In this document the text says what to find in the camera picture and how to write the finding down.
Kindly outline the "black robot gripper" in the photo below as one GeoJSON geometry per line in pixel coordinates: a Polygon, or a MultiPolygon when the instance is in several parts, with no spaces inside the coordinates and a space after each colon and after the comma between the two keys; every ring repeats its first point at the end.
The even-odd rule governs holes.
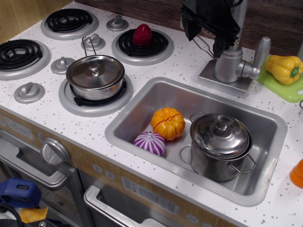
{"type": "Polygon", "coordinates": [[[202,28],[216,36],[213,44],[214,58],[233,46],[240,27],[233,19],[232,8],[238,6],[232,0],[182,0],[181,22],[189,41],[202,28]]]}

